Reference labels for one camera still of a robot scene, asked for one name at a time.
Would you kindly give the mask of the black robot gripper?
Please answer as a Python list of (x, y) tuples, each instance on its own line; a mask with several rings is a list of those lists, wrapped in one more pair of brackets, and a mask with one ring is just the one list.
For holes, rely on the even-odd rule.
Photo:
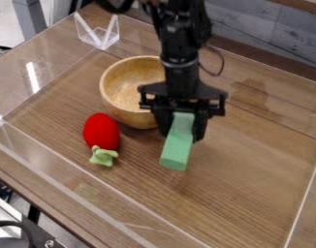
[(196, 114), (193, 123), (193, 141), (200, 141), (206, 132), (208, 119), (214, 115), (225, 116), (228, 93), (208, 85), (200, 77), (198, 63), (182, 67), (165, 65), (163, 81), (138, 87), (139, 107), (150, 109), (165, 137), (173, 124), (173, 111)]

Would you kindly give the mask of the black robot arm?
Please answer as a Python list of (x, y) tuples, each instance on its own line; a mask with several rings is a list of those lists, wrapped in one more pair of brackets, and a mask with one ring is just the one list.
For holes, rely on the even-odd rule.
[(149, 109), (159, 132), (171, 131), (175, 114), (194, 116), (193, 140), (205, 137), (213, 116), (225, 115), (228, 93), (208, 85), (200, 77), (200, 49), (212, 37), (212, 21), (204, 0), (161, 0), (149, 8), (161, 42), (159, 62), (165, 79), (138, 87), (139, 107)]

